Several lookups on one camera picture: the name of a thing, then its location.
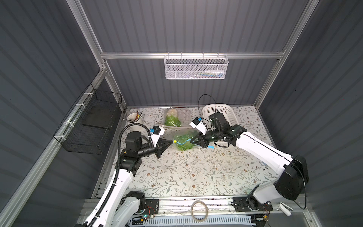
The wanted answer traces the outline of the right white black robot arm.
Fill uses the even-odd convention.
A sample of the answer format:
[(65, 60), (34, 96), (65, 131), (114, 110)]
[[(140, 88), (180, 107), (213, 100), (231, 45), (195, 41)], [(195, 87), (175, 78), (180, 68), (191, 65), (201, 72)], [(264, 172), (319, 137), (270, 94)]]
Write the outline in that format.
[(190, 123), (192, 128), (199, 131), (191, 139), (192, 144), (207, 148), (211, 142), (227, 142), (254, 155), (279, 175), (276, 181), (258, 185), (248, 194), (246, 203), (252, 211), (279, 198), (294, 201), (306, 190), (309, 176), (304, 157), (283, 153), (257, 139), (238, 124), (231, 126), (220, 112), (212, 114), (209, 121), (213, 126), (211, 131), (206, 128), (202, 118), (196, 117)]

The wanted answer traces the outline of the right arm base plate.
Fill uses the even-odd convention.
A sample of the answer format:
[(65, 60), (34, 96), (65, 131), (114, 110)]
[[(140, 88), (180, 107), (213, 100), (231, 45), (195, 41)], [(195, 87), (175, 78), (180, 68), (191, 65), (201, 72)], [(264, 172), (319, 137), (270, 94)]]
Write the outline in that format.
[(236, 212), (248, 211), (273, 211), (270, 201), (267, 203), (259, 203), (256, 199), (248, 196), (237, 196), (232, 198), (231, 206), (235, 208)]

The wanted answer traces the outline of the clear zip-top bag blue seal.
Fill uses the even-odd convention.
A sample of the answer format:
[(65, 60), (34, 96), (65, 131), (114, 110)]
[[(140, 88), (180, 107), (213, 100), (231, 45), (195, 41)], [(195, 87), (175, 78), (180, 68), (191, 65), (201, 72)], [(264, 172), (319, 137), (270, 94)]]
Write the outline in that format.
[(190, 143), (193, 137), (197, 136), (198, 134), (199, 131), (193, 128), (173, 129), (171, 130), (168, 138), (175, 141), (174, 146), (179, 151), (186, 151), (194, 147), (199, 147), (199, 145)]

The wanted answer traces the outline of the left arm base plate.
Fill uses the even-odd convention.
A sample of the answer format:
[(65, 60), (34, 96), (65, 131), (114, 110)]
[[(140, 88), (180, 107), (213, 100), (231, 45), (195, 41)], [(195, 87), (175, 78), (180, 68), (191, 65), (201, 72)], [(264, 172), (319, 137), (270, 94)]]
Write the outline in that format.
[(143, 201), (136, 197), (127, 197), (118, 211), (126, 216), (158, 214), (159, 204), (159, 199), (146, 199)]

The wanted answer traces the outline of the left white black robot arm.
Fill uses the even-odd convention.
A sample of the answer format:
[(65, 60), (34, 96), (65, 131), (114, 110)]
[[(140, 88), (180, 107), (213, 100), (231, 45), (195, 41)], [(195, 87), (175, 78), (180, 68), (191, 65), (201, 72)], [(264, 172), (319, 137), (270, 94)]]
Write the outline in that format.
[(155, 154), (159, 159), (174, 141), (163, 139), (162, 133), (151, 133), (144, 137), (139, 131), (128, 133), (124, 149), (117, 152), (117, 163), (112, 181), (100, 201), (86, 218), (76, 227), (126, 227), (133, 215), (141, 216), (145, 211), (146, 197), (143, 192), (130, 191), (124, 196), (142, 164), (142, 158)]

